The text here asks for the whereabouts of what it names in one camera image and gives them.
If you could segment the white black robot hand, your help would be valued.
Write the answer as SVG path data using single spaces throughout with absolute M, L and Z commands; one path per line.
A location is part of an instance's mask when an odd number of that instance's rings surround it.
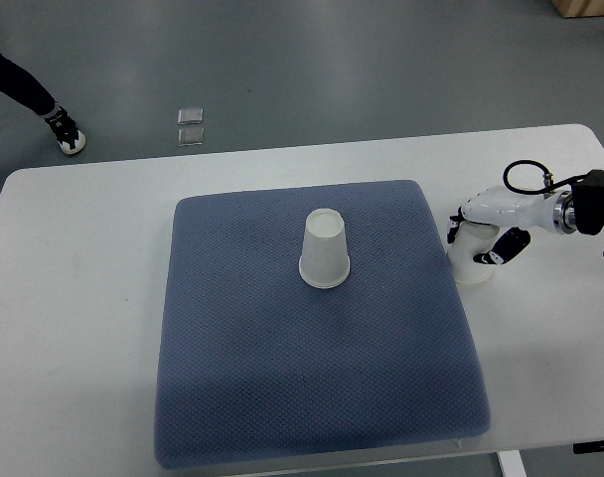
M 458 235 L 462 225 L 493 226 L 497 232 L 507 228 L 491 249 L 471 252 L 475 263 L 502 265 L 529 245 L 529 229 L 533 227 L 557 234 L 572 233 L 573 228 L 565 218 L 570 203 L 571 193 L 567 191 L 523 195 L 505 186 L 495 186 L 462 204 L 450 217 L 447 242 L 454 245 L 460 240 Z

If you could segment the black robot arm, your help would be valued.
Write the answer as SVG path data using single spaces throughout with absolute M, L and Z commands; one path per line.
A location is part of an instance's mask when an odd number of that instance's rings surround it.
M 572 176 L 559 185 L 570 187 L 576 229 L 583 235 L 598 235 L 604 228 L 604 170 Z

